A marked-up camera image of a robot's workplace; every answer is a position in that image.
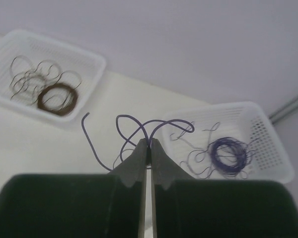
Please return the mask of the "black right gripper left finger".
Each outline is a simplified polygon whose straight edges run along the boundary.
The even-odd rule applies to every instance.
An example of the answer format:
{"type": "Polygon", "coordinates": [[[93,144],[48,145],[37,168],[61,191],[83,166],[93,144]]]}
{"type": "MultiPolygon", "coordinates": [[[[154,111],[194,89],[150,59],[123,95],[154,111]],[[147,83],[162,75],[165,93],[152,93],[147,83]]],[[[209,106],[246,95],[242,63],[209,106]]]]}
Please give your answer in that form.
{"type": "Polygon", "coordinates": [[[0,238],[142,238],[147,142],[107,174],[18,174],[0,191],[0,238]]]}

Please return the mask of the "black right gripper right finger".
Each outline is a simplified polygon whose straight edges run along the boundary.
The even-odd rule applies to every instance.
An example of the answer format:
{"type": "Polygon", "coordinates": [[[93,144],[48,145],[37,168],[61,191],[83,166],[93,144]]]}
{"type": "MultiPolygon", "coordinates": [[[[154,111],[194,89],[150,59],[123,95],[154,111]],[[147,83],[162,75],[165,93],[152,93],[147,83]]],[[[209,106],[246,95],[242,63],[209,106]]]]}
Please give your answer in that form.
{"type": "Polygon", "coordinates": [[[270,180],[195,179],[151,142],[156,238],[298,238],[298,209],[270,180]]]}

